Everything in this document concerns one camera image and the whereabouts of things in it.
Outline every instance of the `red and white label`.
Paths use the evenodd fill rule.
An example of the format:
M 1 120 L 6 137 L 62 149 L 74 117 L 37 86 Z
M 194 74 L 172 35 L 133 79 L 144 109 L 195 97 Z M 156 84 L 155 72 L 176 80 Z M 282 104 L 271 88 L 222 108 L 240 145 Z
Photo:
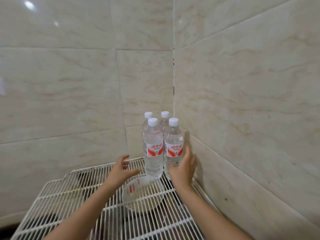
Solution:
M 168 157 L 178 157 L 183 153 L 183 142 L 181 144 L 165 144 L 165 154 Z
M 159 156 L 163 153 L 163 143 L 160 144 L 146 144 L 146 155 L 148 157 Z

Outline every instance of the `marble tile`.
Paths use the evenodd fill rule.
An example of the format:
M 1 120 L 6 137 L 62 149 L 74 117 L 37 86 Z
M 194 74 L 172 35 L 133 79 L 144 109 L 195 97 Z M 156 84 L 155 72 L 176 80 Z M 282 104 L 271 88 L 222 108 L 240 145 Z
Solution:
M 114 51 L 0 48 L 0 143 L 123 127 Z
M 173 0 L 110 0 L 116 49 L 172 51 Z
M 141 125 L 126 127 L 125 136 L 130 158 L 142 157 L 144 154 Z
M 287 0 L 174 0 L 175 50 Z
M 0 217 L 27 210 L 48 181 L 126 153 L 124 128 L 0 145 Z
M 113 48 L 109 0 L 0 0 L 0 46 Z
M 186 132 L 185 138 L 198 158 L 196 178 L 203 189 L 224 215 L 255 239 L 320 238 L 320 228 L 193 135 Z
M 175 52 L 181 125 L 318 226 L 319 8 L 292 0 Z
M 173 114 L 173 53 L 170 51 L 117 51 L 125 126 L 142 125 L 144 113 Z

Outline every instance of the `wire shelf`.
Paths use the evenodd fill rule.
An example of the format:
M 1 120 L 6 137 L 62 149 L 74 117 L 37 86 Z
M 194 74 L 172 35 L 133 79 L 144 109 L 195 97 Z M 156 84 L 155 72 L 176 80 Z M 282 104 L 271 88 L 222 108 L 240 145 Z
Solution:
M 46 183 L 11 239 L 43 239 L 98 189 L 113 164 L 74 170 L 63 179 Z M 130 160 L 129 169 L 134 168 L 142 169 L 140 176 L 145 173 L 142 157 Z M 87 239 L 204 239 L 164 174 L 142 191 L 135 201 L 124 204 L 121 195 L 132 180 L 134 178 L 109 199 Z M 192 186 L 216 209 L 195 180 Z

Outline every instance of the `bottle cap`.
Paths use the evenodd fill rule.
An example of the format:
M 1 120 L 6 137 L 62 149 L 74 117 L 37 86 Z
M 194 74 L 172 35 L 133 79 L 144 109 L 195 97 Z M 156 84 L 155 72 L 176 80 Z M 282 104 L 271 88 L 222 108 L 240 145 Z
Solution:
M 152 118 L 152 112 L 146 112 L 146 113 L 144 113 L 144 117 L 145 117 L 146 119 Z
M 170 119 L 169 119 L 169 125 L 170 125 L 170 126 L 178 126 L 178 125 L 179 125 L 179 119 L 177 119 L 177 118 L 170 118 Z
M 162 118 L 168 118 L 168 117 L 169 117 L 169 114 L 170 114 L 169 111 L 162 111 L 162 112 L 161 112 L 161 117 L 162 117 Z
M 158 125 L 158 119 L 157 118 L 150 118 L 148 119 L 148 125 L 154 127 L 156 125 Z

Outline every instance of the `metal grid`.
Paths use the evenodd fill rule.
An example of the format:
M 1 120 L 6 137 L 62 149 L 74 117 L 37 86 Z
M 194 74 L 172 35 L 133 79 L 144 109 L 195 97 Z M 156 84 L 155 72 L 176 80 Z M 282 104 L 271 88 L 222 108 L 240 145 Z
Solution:
M 94 193 L 106 179 L 112 166 L 113 163 L 110 163 L 74 170 L 61 180 L 48 182 L 11 239 L 43 239 Z M 145 173 L 142 158 L 130 160 L 129 169 L 134 168 L 141 168 L 140 174 Z M 87 239 L 204 239 L 190 212 L 164 174 L 139 196 L 136 203 L 131 204 L 133 210 L 129 210 L 121 200 L 122 191 L 131 180 L 106 203 Z M 215 208 L 195 180 L 192 185 Z

